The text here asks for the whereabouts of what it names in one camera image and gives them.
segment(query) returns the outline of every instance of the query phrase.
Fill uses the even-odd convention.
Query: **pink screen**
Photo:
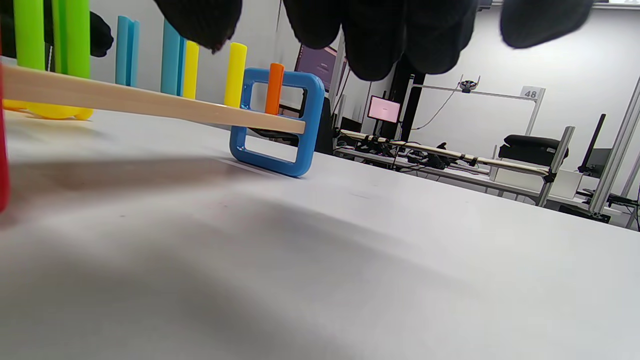
[[[379,97],[371,97],[368,115],[370,118],[397,122],[399,112],[400,104],[397,102],[380,99]]]

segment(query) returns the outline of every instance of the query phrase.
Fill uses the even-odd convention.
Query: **black glove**
[[[185,38],[215,51],[231,39],[242,0],[154,0]],[[322,49],[340,25],[352,71],[366,81],[386,77],[406,53],[425,74],[458,62],[474,30],[478,0],[283,0],[296,38]],[[515,48],[562,37],[587,20],[593,0],[505,0],[500,28]]]

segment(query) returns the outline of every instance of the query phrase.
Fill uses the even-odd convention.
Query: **table surface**
[[[365,159],[369,159],[369,160],[381,161],[383,163],[393,163],[393,159],[388,158],[386,156],[380,156],[380,155],[375,155],[375,154],[366,154],[366,153],[358,152],[358,151],[353,150],[353,149],[338,149],[337,152],[341,152],[341,153],[347,154],[347,155],[353,155],[353,156],[356,156],[356,157],[359,156],[361,158],[365,158]],[[414,166],[415,165],[415,164],[409,163],[407,161],[407,159],[403,159],[403,158],[398,158],[396,160],[396,163],[398,165],[401,165],[401,166],[402,165],[404,165],[404,166]],[[473,174],[473,173],[471,173],[469,171],[458,170],[458,169],[455,169],[455,168],[446,168],[444,170],[440,170],[440,169],[437,169],[437,168],[425,167],[425,168],[420,168],[418,171],[426,173],[426,174],[431,174],[431,175],[435,175],[435,176],[446,177],[448,179],[462,181],[464,183],[475,184],[475,185],[478,185],[478,186],[486,186],[486,187],[489,187],[489,188],[495,189],[495,190],[515,193],[517,195],[523,195],[523,196],[529,197],[531,199],[535,199],[539,195],[539,193],[534,191],[534,190],[525,189],[525,188],[521,188],[521,187],[513,186],[513,185],[497,183],[497,182],[491,180],[489,175]],[[560,204],[569,204],[569,205],[580,206],[583,209],[587,209],[588,208],[588,206],[583,203],[584,199],[581,199],[580,197],[574,197],[573,199],[569,199],[569,198],[566,198],[566,197],[549,195],[548,200],[552,201],[552,202],[558,202]],[[610,216],[622,215],[621,211],[616,210],[616,209],[612,209],[612,208],[604,208],[604,210],[602,212],[605,215],[610,215]]]
[[[331,156],[292,179],[175,119],[7,131],[2,360],[640,357],[635,232]]]

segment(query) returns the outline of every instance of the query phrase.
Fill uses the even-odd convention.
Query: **white box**
[[[539,166],[522,161],[514,161],[509,159],[501,160],[534,167]],[[523,188],[535,192],[540,192],[542,190],[542,185],[544,184],[544,180],[542,180],[542,177],[540,176],[523,174],[520,172],[505,170],[503,168],[497,169],[497,171],[494,171],[492,175],[493,176],[491,180],[495,181],[496,183],[515,186],[517,188]],[[551,196],[573,199],[575,197],[576,191],[578,190],[578,186],[580,186],[581,181],[582,174],[580,174],[579,172],[561,169],[556,176],[556,180],[554,181],[553,186],[551,186]]]

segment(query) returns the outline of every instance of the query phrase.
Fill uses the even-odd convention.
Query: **yellow base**
[[[29,110],[35,115],[49,120],[62,120],[71,117],[75,117],[77,120],[88,120],[93,115],[93,109],[16,100],[3,100],[3,108],[13,111]]]

